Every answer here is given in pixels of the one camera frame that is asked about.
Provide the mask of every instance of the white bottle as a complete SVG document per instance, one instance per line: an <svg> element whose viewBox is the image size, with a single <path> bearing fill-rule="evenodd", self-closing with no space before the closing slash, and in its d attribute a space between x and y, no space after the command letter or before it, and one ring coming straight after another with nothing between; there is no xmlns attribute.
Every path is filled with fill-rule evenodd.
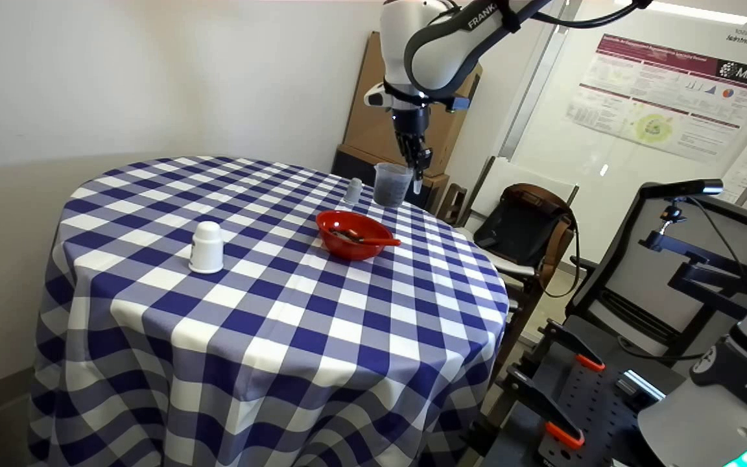
<svg viewBox="0 0 747 467"><path fill-rule="evenodd" d="M189 270L213 276L224 268L224 236L220 226L213 222L202 222L193 236L193 257Z"/></svg>

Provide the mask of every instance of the white cup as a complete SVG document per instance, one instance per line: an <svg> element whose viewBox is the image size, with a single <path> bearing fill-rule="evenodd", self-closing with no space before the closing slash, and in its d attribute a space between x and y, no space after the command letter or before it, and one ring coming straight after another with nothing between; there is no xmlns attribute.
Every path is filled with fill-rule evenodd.
<svg viewBox="0 0 747 467"><path fill-rule="evenodd" d="M220 226L213 222L202 222L196 223L194 236L193 236L189 270L213 276L220 268L224 268Z"/></svg>
<svg viewBox="0 0 747 467"><path fill-rule="evenodd" d="M375 206L397 207L405 201L409 183L416 180L416 169L397 165L375 165L373 169L375 169L373 176Z"/></svg>

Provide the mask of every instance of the chair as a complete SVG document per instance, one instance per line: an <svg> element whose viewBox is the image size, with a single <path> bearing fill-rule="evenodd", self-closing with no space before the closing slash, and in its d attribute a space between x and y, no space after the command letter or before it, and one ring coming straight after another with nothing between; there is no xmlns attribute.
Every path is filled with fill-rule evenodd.
<svg viewBox="0 0 747 467"><path fill-rule="evenodd" d="M540 175L522 172L522 169L510 166L509 159L491 159L479 175L478 191L475 191L473 201L467 204L465 215L460 219L457 232L475 240L475 232L495 211L501 196L509 188L522 184L522 183L536 184L536 188L553 192L556 197L565 201L565 206L570 206L574 197L578 196L578 188L574 188L574 184L563 184L563 183L545 180ZM503 344L499 351L499 361L495 361L495 375L499 375L499 368L510 355L519 336L523 333L536 302L541 298L545 284L550 284L556 270L536 272L528 266L517 266L517 262L509 262L509 259L495 257L491 253L488 253L488 257L499 268L499 272L506 284L509 298L510 298L510 322L506 328L506 336L503 336Z"/></svg>
<svg viewBox="0 0 747 467"><path fill-rule="evenodd" d="M652 201L646 188L637 191L606 255L570 298L567 315L614 333L628 348L644 355L678 366L705 354L737 319L669 285L688 262L683 255L653 253L640 244L652 232L658 232L658 215L667 206L669 201ZM698 206L678 204L678 207L683 207L684 222L671 223L663 236L714 255L737 255L747 266L747 211L715 197L698 197Z"/></svg>

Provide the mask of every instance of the red bowl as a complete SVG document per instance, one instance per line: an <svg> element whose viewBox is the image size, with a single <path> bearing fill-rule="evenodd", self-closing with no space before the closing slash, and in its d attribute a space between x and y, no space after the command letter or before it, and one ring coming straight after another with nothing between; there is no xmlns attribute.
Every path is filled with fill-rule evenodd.
<svg viewBox="0 0 747 467"><path fill-rule="evenodd" d="M342 232L353 232L357 240L390 240L397 244L397 240L392 236L387 226L360 214L325 211L316 215L316 226L318 226L318 235L330 257L338 257L346 262L360 262L360 259L375 257L381 255L384 244L353 242L342 236Z"/></svg>

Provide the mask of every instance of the tablecloth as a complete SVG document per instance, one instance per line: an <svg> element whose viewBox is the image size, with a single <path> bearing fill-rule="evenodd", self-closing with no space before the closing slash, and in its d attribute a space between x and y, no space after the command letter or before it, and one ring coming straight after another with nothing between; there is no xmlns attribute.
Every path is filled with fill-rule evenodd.
<svg viewBox="0 0 747 467"><path fill-rule="evenodd" d="M67 201L45 281L32 455L50 464L447 464L506 322L491 259L420 207L353 207L401 248L326 257L348 183L193 157ZM186 268L193 232L226 268Z"/></svg>

